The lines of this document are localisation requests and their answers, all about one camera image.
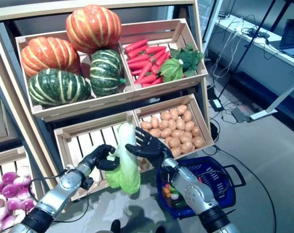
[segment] striped squash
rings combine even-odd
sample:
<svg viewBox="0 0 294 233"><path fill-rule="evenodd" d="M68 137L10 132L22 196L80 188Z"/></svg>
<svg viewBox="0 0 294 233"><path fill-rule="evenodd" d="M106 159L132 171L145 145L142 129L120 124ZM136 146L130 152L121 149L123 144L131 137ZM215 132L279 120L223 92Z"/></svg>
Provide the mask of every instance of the striped squash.
<svg viewBox="0 0 294 233"><path fill-rule="evenodd" d="M107 96L119 91L125 83L121 78L123 70L120 55L114 50L99 50L92 56L90 67L91 87L97 97Z"/></svg>
<svg viewBox="0 0 294 233"><path fill-rule="evenodd" d="M75 49L94 53L102 47L117 44L121 37L121 22L114 12L93 4L75 10L67 17L66 32Z"/></svg>
<svg viewBox="0 0 294 233"><path fill-rule="evenodd" d="M80 71L77 51L66 41L54 37L31 39L21 52L21 61L25 73L29 76L42 69L57 68L74 73Z"/></svg>
<svg viewBox="0 0 294 233"><path fill-rule="evenodd" d="M86 100L91 88L80 75L49 68L29 79L29 94L35 103L52 107Z"/></svg>

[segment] laptop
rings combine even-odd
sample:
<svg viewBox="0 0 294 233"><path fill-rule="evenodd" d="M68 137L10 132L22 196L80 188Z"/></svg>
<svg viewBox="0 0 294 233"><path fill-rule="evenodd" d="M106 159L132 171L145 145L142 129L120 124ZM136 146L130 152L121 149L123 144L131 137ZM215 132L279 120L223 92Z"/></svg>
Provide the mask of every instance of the laptop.
<svg viewBox="0 0 294 233"><path fill-rule="evenodd" d="M294 58L294 19L286 21L281 41L271 41L270 44Z"/></svg>

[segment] black robotic glove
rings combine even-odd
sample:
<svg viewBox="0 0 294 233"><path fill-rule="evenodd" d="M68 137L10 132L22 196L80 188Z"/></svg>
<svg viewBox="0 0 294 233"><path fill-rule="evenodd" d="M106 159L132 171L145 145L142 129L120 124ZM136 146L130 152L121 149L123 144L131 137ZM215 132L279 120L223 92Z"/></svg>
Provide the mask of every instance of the black robotic glove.
<svg viewBox="0 0 294 233"><path fill-rule="evenodd" d="M135 134L137 145L126 144L130 153L148 159L155 168L160 168L166 158L173 158L171 150L156 137L139 127Z"/></svg>
<svg viewBox="0 0 294 233"><path fill-rule="evenodd" d="M114 153L115 148L111 145L100 145L89 155L85 156L80 163L87 164L91 170L97 167L100 170L112 171L119 166L119 158L116 157L114 161L107 160L109 153Z"/></svg>

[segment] orange pumpkin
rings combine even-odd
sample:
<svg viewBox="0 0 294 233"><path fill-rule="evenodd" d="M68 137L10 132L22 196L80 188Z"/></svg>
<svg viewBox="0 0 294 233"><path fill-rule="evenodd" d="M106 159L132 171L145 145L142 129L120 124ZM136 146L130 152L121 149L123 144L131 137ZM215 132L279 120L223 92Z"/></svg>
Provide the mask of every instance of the orange pumpkin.
<svg viewBox="0 0 294 233"><path fill-rule="evenodd" d="M25 72L35 75L42 69L57 68L79 73L80 60L77 51L66 41L54 37L31 39L21 52Z"/></svg>
<svg viewBox="0 0 294 233"><path fill-rule="evenodd" d="M67 17L66 31L75 49L94 53L118 42L121 22L114 12L98 5L88 5Z"/></svg>

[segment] white desk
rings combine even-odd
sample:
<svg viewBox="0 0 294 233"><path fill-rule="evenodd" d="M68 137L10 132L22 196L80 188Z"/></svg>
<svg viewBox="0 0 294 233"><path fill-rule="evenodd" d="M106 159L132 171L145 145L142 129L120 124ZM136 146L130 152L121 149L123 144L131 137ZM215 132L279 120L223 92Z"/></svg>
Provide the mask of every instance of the white desk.
<svg viewBox="0 0 294 233"><path fill-rule="evenodd" d="M230 16L228 19L217 21L216 25L216 33L227 30L225 40L228 38L229 33L236 33L236 31L238 32L237 37L242 37L239 49L232 63L232 67L235 67L245 50L244 45L248 45L251 41L251 37L242 34L241 29L244 28L243 31L245 32L245 28L254 28L255 25L247 21L242 22L240 18L235 16ZM265 29L261 29L260 31L270 35L268 38L270 42L281 40L281 36L275 33L269 32ZM222 39L223 33L215 34L211 40L210 49L217 52L222 43ZM263 50L269 55L269 57L274 57L265 60L262 54ZM231 51L229 48L224 51L223 58L225 60L231 58ZM266 110L252 115L252 119L258 119L276 112L275 108L294 91L294 58L281 52L277 53L277 49L272 49L265 45L264 38L255 39L254 44L242 61L239 70L245 72L279 96Z"/></svg>

